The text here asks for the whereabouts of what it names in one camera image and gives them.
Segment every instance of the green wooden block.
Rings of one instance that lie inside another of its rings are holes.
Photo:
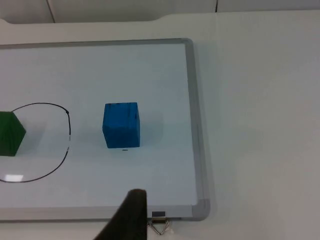
[[[0,156],[16,155],[26,130],[11,111],[0,111]]]

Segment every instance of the blue cube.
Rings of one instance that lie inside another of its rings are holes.
[[[140,147],[140,119],[136,102],[107,103],[102,131],[109,149]]]

